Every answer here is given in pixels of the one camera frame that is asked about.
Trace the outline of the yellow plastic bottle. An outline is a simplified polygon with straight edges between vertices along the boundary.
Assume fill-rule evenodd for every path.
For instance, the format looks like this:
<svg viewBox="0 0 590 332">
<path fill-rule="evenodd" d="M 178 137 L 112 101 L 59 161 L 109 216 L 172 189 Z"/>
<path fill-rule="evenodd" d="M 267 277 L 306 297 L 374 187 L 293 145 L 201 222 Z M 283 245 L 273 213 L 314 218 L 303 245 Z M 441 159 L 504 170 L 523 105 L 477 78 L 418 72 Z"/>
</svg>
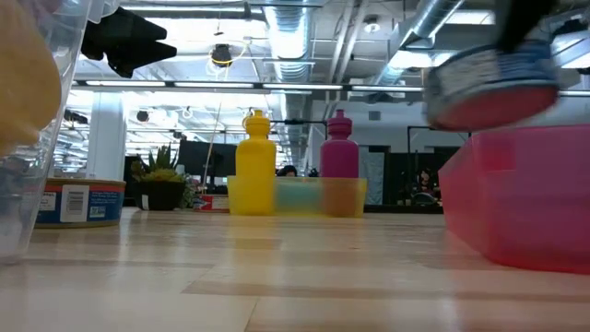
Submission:
<svg viewBox="0 0 590 332">
<path fill-rule="evenodd" d="M 273 212 L 276 144 L 269 139 L 270 119 L 254 110 L 244 119 L 248 137 L 236 149 L 236 175 L 231 181 L 230 211 L 264 216 Z"/>
</svg>

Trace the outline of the black ceiling device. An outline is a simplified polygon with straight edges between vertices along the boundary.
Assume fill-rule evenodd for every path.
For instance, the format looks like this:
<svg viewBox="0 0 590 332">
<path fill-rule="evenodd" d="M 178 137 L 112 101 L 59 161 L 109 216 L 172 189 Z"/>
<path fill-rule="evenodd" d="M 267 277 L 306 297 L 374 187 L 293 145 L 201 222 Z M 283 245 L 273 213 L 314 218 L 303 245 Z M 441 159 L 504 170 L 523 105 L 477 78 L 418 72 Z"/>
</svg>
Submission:
<svg viewBox="0 0 590 332">
<path fill-rule="evenodd" d="M 210 57 L 211 62 L 216 67 L 229 67 L 232 63 L 230 46 L 228 44 L 216 44 Z"/>
</svg>

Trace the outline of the white pillar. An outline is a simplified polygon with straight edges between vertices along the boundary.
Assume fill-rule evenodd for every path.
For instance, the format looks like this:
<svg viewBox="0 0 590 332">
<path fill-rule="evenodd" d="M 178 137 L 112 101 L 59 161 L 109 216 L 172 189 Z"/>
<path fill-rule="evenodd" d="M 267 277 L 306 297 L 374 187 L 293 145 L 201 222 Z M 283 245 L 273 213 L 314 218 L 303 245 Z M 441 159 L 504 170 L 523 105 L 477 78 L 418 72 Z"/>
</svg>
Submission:
<svg viewBox="0 0 590 332">
<path fill-rule="evenodd" d="M 122 181 L 126 116 L 121 92 L 95 92 L 88 137 L 87 177 Z"/>
</svg>

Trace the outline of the pink translucent plastic bin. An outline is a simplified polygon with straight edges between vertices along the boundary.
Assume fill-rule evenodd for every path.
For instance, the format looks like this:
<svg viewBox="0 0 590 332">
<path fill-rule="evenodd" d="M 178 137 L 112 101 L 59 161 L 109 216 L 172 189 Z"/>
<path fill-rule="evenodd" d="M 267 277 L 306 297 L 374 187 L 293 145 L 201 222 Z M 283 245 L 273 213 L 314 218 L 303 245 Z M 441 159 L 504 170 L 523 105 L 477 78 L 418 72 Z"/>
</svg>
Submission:
<svg viewBox="0 0 590 332">
<path fill-rule="evenodd" d="M 590 275 L 590 124 L 476 134 L 439 180 L 447 229 L 490 261 Z"/>
</svg>

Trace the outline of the black computer monitor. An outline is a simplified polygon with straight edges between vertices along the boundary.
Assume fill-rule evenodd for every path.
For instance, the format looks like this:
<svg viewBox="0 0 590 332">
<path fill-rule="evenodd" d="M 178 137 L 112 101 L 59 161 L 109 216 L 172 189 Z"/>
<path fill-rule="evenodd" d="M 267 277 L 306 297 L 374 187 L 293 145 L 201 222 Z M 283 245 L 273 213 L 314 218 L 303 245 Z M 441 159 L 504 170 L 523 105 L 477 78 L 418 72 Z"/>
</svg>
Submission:
<svg viewBox="0 0 590 332">
<path fill-rule="evenodd" d="M 227 177 L 235 174 L 236 145 L 184 140 L 180 142 L 178 164 L 192 175 Z"/>
</svg>

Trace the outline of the potted succulent plant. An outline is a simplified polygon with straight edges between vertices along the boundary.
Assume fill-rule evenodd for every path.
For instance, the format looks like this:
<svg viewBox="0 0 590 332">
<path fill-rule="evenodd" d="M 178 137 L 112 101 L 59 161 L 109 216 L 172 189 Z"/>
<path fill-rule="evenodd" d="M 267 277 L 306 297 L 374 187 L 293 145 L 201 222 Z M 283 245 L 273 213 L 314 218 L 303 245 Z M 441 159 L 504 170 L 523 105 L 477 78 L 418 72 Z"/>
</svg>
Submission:
<svg viewBox="0 0 590 332">
<path fill-rule="evenodd" d="M 188 174 L 176 170 L 177 166 L 171 144 L 149 152 L 147 162 L 138 158 L 131 163 L 131 194 L 140 209 L 172 211 L 193 206 L 195 185 Z"/>
</svg>

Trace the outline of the silver air duct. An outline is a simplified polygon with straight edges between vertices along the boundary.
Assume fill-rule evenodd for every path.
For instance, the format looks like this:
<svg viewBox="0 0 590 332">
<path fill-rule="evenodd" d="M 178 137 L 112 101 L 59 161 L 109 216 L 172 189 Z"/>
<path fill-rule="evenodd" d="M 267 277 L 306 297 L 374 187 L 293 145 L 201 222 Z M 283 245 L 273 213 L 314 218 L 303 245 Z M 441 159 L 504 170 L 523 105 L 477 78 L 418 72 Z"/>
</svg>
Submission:
<svg viewBox="0 0 590 332">
<path fill-rule="evenodd" d="M 310 78 L 308 46 L 312 11 L 308 0 L 277 0 L 277 6 L 264 9 L 277 79 L 280 82 L 305 82 Z"/>
<path fill-rule="evenodd" d="M 436 33 L 465 0 L 420 0 L 415 15 L 395 25 L 388 42 L 390 59 L 372 79 L 372 85 L 393 86 L 414 65 L 403 65 L 403 52 L 413 42 L 434 43 Z"/>
</svg>

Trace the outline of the yellow translucent plastic bin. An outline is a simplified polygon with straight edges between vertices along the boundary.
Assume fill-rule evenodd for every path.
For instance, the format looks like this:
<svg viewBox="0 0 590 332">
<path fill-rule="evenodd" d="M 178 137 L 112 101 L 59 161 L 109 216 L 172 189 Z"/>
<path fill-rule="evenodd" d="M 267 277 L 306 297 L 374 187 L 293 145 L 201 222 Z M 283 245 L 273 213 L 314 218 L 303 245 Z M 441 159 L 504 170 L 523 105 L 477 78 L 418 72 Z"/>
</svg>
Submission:
<svg viewBox="0 0 590 332">
<path fill-rule="evenodd" d="M 231 176 L 228 178 L 228 194 L 229 194 L 229 206 L 231 204 L 230 198 L 230 188 L 231 188 L 231 181 L 235 176 Z M 319 214 L 316 215 L 280 215 L 277 214 L 275 211 L 275 189 L 277 182 L 302 182 L 302 183 L 316 183 L 319 185 L 321 190 L 321 202 L 322 202 L 322 209 Z M 356 200 L 356 212 L 353 217 L 335 217 L 335 218 L 359 218 L 363 214 L 364 209 L 364 201 L 365 201 L 365 194 L 367 190 L 367 181 L 363 178 L 358 178 L 357 184 L 357 200 Z M 324 194 L 323 194 L 323 187 L 322 187 L 322 178 L 321 177 L 276 177 L 274 180 L 274 205 L 273 205 L 273 212 L 270 215 L 264 216 L 320 216 L 320 217 L 332 217 L 325 214 L 324 209 Z"/>
</svg>

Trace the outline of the purple plastic bottle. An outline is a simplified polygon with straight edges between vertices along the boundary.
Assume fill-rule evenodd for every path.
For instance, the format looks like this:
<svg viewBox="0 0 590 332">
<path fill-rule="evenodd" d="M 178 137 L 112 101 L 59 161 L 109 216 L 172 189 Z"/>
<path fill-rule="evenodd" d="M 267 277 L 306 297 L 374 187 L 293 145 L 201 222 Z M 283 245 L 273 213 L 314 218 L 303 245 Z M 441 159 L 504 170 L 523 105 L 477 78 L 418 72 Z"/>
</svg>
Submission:
<svg viewBox="0 0 590 332">
<path fill-rule="evenodd" d="M 359 177 L 359 146 L 349 139 L 352 120 L 337 109 L 327 120 L 328 139 L 320 148 L 320 176 L 324 212 L 332 217 L 353 217 Z"/>
</svg>

